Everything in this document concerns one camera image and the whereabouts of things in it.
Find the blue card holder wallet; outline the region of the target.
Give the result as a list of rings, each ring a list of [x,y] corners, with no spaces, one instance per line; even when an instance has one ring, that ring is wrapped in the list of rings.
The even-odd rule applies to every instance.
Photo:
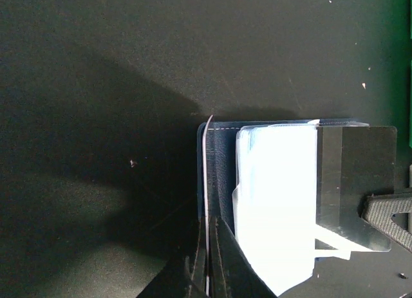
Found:
[[[345,119],[212,122],[200,126],[199,215],[226,222],[257,276],[276,295],[311,278],[318,257],[349,259],[315,236],[317,130]]]

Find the green bin with black cards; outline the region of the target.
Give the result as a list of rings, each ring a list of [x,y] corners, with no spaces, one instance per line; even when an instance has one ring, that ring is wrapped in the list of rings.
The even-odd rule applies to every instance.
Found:
[[[411,0],[390,0],[388,24],[391,123],[403,151],[410,139]]]

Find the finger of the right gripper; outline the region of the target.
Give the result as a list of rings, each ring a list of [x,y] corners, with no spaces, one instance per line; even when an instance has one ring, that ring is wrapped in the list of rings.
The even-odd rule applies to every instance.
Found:
[[[411,213],[411,188],[396,194],[367,196],[362,219],[410,252],[411,233],[393,221],[394,215],[409,213]]]

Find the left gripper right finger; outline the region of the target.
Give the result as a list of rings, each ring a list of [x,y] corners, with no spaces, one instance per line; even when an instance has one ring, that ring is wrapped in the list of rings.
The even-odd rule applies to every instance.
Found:
[[[209,223],[211,296],[232,298],[275,297],[257,276],[224,220]]]

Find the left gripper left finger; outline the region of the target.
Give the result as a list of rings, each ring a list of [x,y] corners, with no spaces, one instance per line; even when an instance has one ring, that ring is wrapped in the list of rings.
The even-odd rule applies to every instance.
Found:
[[[184,232],[170,260],[139,297],[206,297],[207,219],[193,221]]]

